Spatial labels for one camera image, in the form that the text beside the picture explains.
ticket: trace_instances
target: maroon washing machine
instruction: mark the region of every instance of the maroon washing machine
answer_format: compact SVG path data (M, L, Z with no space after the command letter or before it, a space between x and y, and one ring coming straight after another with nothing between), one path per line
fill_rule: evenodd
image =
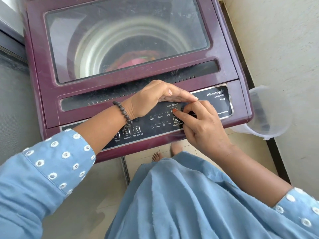
M217 0L24 0L26 49L43 139L73 128L154 79L209 100L224 127L247 123L246 79ZM158 103L97 161L185 138Z

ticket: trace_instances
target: transparent lid window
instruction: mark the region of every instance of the transparent lid window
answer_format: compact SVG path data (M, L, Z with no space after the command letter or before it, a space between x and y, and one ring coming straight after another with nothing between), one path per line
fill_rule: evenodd
M196 0L99 0L46 14L59 83L208 48Z

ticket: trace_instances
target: blue kurta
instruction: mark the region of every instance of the blue kurta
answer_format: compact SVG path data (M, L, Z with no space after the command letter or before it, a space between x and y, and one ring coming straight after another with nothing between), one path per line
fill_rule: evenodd
M0 238L37 239L95 162L75 131L61 132L0 167ZM135 173L105 238L318 238L319 202L292 189L270 208L209 162L181 152Z

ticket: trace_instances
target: bracelet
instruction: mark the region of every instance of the bracelet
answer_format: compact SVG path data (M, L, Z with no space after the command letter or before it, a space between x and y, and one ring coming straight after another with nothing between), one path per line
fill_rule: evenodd
M113 101L113 105L117 105L117 107L120 109L120 111L122 112L122 114L126 118L127 124L124 127L126 127L126 128L131 127L133 122L130 119L130 116L125 111L125 108L122 106L122 104L118 101Z

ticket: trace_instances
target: black control panel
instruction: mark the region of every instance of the black control panel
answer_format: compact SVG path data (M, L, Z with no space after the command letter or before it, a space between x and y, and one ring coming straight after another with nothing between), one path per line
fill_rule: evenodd
M201 89L192 93L200 100L208 100L218 112L220 119L232 115L233 107L228 94L227 84ZM124 132L121 129L104 149L181 130L183 122L174 116L172 110L176 108L182 111L186 105L187 103L184 102L158 103L146 116L134 119L132 127L125 128ZM61 129L64 131L67 128L74 128L81 122L84 121L62 126Z

